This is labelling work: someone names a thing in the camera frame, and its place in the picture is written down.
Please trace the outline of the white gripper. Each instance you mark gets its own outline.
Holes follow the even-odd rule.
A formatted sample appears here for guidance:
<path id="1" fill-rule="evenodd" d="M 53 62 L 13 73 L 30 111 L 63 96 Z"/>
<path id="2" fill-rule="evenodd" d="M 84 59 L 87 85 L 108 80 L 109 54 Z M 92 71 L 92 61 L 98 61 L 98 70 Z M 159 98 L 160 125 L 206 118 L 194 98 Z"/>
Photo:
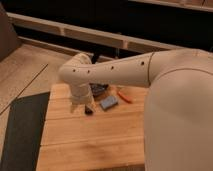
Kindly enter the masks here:
<path id="1" fill-rule="evenodd" d="M 70 86 L 71 111 L 74 112 L 80 105 L 95 111 L 94 99 L 89 85 Z"/>

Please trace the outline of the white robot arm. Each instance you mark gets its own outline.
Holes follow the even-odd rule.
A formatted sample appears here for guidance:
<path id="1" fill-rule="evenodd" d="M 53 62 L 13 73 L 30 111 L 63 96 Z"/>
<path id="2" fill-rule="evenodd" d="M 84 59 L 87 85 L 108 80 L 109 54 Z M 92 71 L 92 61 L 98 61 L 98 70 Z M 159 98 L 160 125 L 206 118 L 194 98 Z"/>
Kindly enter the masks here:
<path id="1" fill-rule="evenodd" d="M 147 87 L 146 171 L 213 171 L 213 53 L 177 49 L 93 64 L 80 53 L 59 69 L 76 104 L 91 83 Z"/>

